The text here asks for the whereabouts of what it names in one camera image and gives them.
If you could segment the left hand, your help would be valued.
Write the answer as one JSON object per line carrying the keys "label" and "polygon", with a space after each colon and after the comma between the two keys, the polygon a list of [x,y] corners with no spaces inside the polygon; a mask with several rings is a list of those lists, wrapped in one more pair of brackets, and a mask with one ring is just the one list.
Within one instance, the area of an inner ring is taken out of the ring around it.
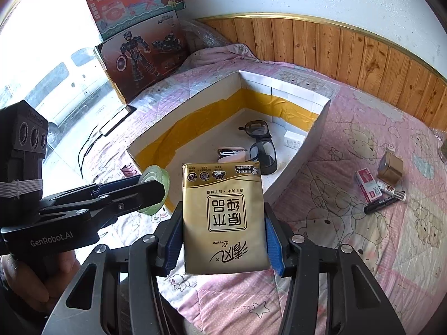
{"label": "left hand", "polygon": [[47,279],[41,280],[25,262],[14,259],[12,255],[1,257],[9,287],[31,308],[47,314],[51,313],[80,269],[74,250],[59,253],[49,263],[55,270]]}

